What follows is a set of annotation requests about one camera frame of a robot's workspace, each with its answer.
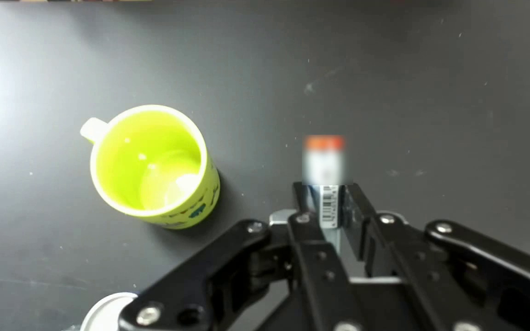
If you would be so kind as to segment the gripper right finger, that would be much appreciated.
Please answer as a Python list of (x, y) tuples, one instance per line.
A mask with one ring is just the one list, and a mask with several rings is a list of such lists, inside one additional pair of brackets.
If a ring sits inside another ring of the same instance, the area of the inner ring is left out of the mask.
[(398, 277), (423, 331), (530, 331), (530, 254), (446, 219), (423, 230), (341, 187), (341, 219), (369, 277)]

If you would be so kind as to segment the white marker with orange cap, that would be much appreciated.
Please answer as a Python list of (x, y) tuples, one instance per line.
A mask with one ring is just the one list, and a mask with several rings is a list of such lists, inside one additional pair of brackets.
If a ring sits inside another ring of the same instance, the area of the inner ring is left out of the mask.
[(323, 229), (340, 227), (341, 190), (353, 183), (342, 135), (309, 135), (303, 149), (303, 180)]

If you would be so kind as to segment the white round disc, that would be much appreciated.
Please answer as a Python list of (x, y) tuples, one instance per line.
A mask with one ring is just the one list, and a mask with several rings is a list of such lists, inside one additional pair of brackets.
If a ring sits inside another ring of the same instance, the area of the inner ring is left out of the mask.
[(132, 292), (105, 296), (88, 311), (79, 331), (119, 331), (120, 312), (137, 297)]

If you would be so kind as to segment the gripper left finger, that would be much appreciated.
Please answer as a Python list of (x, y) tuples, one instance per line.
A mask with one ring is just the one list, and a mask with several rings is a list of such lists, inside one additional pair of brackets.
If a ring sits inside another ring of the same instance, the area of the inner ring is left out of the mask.
[(321, 191), (293, 183), (297, 211), (279, 222), (237, 222), (168, 272), (118, 315), (119, 331), (229, 331), (271, 284), (288, 296), (256, 331), (362, 329), (336, 248), (318, 224)]

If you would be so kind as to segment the lime green mug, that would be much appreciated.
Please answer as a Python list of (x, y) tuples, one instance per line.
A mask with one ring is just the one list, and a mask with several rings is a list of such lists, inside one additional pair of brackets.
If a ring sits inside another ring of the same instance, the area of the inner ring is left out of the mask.
[(198, 126), (163, 105), (128, 109), (109, 122), (92, 117), (80, 134), (93, 145), (90, 174), (114, 210), (161, 228), (191, 228), (214, 211), (219, 171)]

